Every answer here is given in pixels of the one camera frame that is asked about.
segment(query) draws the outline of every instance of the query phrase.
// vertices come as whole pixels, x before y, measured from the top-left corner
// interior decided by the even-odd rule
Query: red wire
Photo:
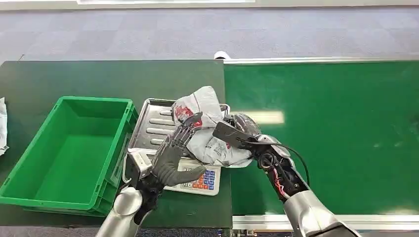
[[[284,186],[281,186],[281,184],[279,183],[279,179],[278,179],[278,172],[276,171],[276,169],[274,168],[274,173],[275,173],[275,177],[274,177],[274,181],[275,181],[275,186],[277,187],[279,193],[282,196],[285,196],[285,191],[284,191]]]

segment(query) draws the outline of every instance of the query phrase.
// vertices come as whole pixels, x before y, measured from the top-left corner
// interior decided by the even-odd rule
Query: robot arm
[[[96,237],[134,237],[144,218],[157,208],[157,200],[165,186],[197,180],[205,172],[204,166],[192,171],[177,171],[186,145],[200,129],[196,123],[201,116],[202,113],[197,113],[189,117],[167,136],[152,160],[141,151],[128,153],[128,166],[133,169],[130,180],[117,195]]]
[[[251,151],[258,168],[264,171],[279,200],[284,203],[294,236],[361,237],[319,201],[297,172],[286,146],[277,139],[269,135],[249,135],[224,121],[217,124],[213,136],[233,147]]]

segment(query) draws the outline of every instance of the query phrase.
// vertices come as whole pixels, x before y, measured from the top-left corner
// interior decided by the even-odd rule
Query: silver forearm
[[[295,237],[361,237],[339,221],[311,190],[299,192],[284,204]]]
[[[96,237],[134,237],[139,227],[134,222],[134,216],[142,203],[139,190],[133,187],[122,189]]]

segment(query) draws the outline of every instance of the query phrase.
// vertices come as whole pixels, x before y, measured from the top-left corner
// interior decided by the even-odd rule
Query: gray carpet
[[[6,60],[208,59],[218,50],[234,58],[419,57],[419,8],[0,12],[0,64]],[[92,237],[96,232],[97,228],[0,228],[1,237]],[[138,235],[212,237],[215,230],[141,230]]]

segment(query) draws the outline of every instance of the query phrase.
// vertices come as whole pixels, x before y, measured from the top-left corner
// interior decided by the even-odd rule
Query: black cable
[[[124,189],[126,186],[128,186],[129,185],[129,182],[128,183],[124,183],[124,184],[122,184],[119,188],[118,188],[118,191],[117,191],[117,195],[122,191],[122,189]]]
[[[239,141],[242,141],[242,142],[249,143],[249,144],[256,144],[256,145],[258,145],[258,144],[260,144],[260,145],[274,145],[274,146],[278,146],[278,147],[283,147],[283,148],[285,148],[285,149],[288,149],[288,150],[290,150],[290,151],[294,152],[294,154],[296,154],[296,155],[297,155],[297,157],[298,157],[298,158],[299,158],[299,160],[301,161],[302,165],[304,166],[305,176],[307,177],[307,185],[308,185],[308,186],[310,186],[310,177],[309,177],[309,175],[308,175],[308,168],[307,168],[307,164],[305,163],[305,161],[304,161],[304,159],[302,158],[302,156],[301,156],[301,155],[300,155],[300,154],[299,154],[296,150],[294,150],[294,149],[292,149],[292,148],[290,148],[290,147],[288,147],[288,146],[282,145],[281,143],[276,143],[276,142],[249,142],[249,141],[243,140],[243,139],[241,139],[241,138],[238,138],[238,140],[239,140]]]

